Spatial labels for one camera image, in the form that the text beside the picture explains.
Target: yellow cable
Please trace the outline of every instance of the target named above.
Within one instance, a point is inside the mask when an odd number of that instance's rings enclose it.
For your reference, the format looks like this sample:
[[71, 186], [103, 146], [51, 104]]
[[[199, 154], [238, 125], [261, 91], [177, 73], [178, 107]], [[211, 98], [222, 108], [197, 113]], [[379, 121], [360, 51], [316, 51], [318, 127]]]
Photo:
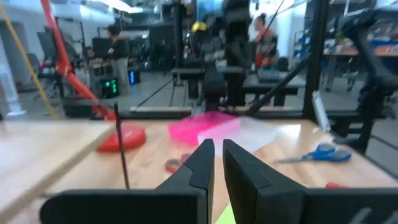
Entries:
[[50, 104], [50, 101], [49, 101], [47, 95], [45, 94], [45, 92], [43, 90], [43, 87], [40, 84], [40, 81], [37, 78], [37, 75], [36, 75], [36, 73], [34, 72], [34, 70], [32, 68], [32, 65], [30, 64], [30, 61], [29, 61], [29, 59], [27, 57], [27, 54], [26, 54], [26, 51], [25, 51], [24, 47], [22, 46], [21, 41], [19, 40], [18, 35], [15, 32], [15, 30], [14, 30], [12, 24], [11, 24], [11, 21], [8, 18], [7, 14], [6, 14], [6, 11], [4, 10], [4, 7], [2, 5], [0, 5], [0, 11], [1, 11], [1, 14], [2, 14], [4, 20], [6, 21], [7, 28], [11, 32], [12, 37], [14, 38], [14, 40], [15, 40], [17, 46], [18, 46], [18, 49], [21, 52], [21, 54], [22, 54], [22, 56], [23, 56], [23, 58], [25, 60], [25, 63], [27, 64], [27, 67], [28, 67], [28, 69], [30, 71], [30, 75], [32, 76], [33, 81], [35, 82], [35, 84], [37, 86], [37, 89], [39, 90], [40, 96], [42, 97], [42, 99], [43, 99], [43, 101], [45, 103], [45, 106], [47, 107], [47, 111], [49, 112], [49, 115], [51, 115], [54, 119], [58, 119], [58, 116], [55, 113], [54, 107]]

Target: black shirt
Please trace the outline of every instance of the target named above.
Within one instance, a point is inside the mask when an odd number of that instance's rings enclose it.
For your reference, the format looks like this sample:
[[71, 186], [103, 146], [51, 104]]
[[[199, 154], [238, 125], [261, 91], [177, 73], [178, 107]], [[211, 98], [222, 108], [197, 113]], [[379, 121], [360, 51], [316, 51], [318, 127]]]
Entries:
[[116, 40], [112, 43], [113, 53], [111, 59], [118, 60], [121, 58], [127, 58], [129, 56], [129, 46], [126, 40]]

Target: blue light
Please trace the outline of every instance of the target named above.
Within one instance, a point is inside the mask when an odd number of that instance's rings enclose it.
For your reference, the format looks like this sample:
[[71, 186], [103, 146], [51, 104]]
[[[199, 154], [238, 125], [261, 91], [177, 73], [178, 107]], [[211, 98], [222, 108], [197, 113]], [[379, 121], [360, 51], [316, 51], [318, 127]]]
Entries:
[[135, 79], [134, 79], [134, 72], [130, 72], [129, 78], [130, 78], [130, 84], [134, 84], [134, 82], [135, 82]]

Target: pink container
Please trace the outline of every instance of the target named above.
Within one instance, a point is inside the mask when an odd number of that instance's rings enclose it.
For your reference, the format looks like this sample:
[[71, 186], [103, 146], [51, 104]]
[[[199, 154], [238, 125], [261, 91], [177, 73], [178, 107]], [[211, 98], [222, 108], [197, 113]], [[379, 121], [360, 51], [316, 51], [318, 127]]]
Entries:
[[170, 137], [191, 146], [198, 145], [198, 134], [219, 124], [235, 119], [235, 116], [211, 111], [193, 117], [184, 118], [168, 126]]

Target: blue scissors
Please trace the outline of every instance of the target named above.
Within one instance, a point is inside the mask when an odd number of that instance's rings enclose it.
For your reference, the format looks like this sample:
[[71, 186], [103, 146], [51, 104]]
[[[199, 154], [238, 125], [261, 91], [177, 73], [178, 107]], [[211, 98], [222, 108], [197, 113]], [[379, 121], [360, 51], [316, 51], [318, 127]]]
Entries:
[[300, 162], [300, 161], [329, 161], [344, 162], [351, 158], [347, 150], [338, 149], [331, 144], [319, 144], [317, 148], [305, 155], [277, 160], [277, 162]]

